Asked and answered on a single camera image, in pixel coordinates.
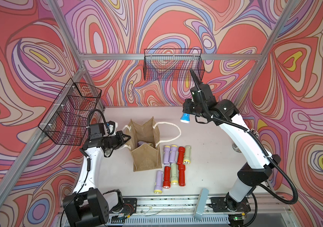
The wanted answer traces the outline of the blue flashlight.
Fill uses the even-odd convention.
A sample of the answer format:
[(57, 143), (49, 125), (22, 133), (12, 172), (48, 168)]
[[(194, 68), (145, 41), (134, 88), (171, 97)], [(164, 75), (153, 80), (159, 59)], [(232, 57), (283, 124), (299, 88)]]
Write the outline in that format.
[(189, 124), (190, 123), (190, 114), (183, 113), (182, 117), (180, 118), (182, 123)]

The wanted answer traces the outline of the burlap tote bag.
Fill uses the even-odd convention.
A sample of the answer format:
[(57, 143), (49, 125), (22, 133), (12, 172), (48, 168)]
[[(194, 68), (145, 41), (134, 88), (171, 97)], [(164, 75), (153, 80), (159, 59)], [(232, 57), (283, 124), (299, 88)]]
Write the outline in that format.
[[(159, 125), (168, 124), (179, 131), (179, 134), (168, 140), (160, 139)], [(124, 126), (125, 134), (131, 136), (124, 146), (129, 150), (133, 160), (133, 171), (147, 171), (162, 168), (160, 144), (178, 139), (181, 136), (181, 129), (170, 122), (156, 122), (151, 118), (144, 124), (138, 124), (133, 120)]]

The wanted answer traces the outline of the red flashlight top row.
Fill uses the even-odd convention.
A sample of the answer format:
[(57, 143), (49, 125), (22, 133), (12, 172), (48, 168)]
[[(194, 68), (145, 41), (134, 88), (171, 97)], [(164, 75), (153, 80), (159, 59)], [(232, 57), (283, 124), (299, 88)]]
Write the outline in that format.
[(178, 147), (178, 159), (177, 159), (177, 164), (178, 165), (183, 164), (184, 153), (185, 153), (185, 148), (184, 147)]

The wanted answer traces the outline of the green flashlight top row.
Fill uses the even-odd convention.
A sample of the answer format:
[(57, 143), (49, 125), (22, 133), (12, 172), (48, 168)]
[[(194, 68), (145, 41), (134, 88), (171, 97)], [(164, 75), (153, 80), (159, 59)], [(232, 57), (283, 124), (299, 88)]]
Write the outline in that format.
[(185, 152), (184, 152), (184, 158), (183, 158), (183, 163), (185, 165), (190, 164), (191, 163), (191, 158), (190, 158), (190, 154), (191, 154), (191, 146), (187, 145), (185, 147)]

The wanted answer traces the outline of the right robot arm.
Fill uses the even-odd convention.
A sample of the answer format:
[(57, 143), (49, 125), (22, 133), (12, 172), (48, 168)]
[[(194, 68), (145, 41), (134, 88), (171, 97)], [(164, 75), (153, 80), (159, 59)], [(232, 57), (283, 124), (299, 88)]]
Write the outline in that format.
[[(204, 84), (196, 73), (190, 69), (195, 86), (190, 89), (191, 98), (185, 100), (183, 113), (206, 119), (220, 127), (236, 144), (246, 159), (246, 163), (237, 173), (237, 180), (224, 198), (229, 211), (240, 208), (246, 196), (251, 195), (257, 186), (266, 190), (270, 195), (285, 204), (298, 202), (298, 192), (289, 176), (279, 167), (281, 158), (267, 151), (258, 137), (247, 127), (238, 108), (232, 101), (224, 99), (217, 101), (208, 84)], [(292, 190), (292, 199), (287, 200), (262, 183), (270, 178), (276, 169), (288, 182)]]

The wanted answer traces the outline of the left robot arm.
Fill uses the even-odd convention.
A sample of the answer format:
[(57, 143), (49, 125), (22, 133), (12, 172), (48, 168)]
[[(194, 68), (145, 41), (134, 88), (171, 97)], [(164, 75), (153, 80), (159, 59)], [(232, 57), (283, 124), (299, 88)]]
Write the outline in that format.
[(92, 124), (94, 113), (102, 113), (93, 109), (87, 116), (88, 137), (81, 146), (83, 164), (79, 180), (71, 195), (63, 200), (62, 217), (66, 217), (71, 227), (97, 227), (106, 225), (112, 213), (124, 210), (125, 203), (119, 189), (100, 192), (96, 187), (99, 179), (102, 160), (110, 158), (114, 151), (122, 148), (131, 139), (122, 131), (117, 131), (117, 123), (106, 121)]

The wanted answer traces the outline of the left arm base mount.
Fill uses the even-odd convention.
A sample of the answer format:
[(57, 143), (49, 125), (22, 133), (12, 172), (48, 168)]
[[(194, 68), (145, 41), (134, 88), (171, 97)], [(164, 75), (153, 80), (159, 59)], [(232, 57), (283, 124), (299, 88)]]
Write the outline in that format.
[(132, 215), (137, 211), (137, 198), (124, 198), (123, 204), (119, 203), (117, 198), (106, 198), (110, 214)]

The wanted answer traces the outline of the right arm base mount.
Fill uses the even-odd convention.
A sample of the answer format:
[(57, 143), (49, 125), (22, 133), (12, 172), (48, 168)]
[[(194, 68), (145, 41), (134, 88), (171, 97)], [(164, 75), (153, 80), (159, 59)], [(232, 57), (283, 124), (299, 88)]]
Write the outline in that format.
[(251, 211), (247, 197), (241, 202), (236, 202), (230, 197), (211, 197), (210, 201), (208, 207), (212, 208), (214, 212), (249, 213)]

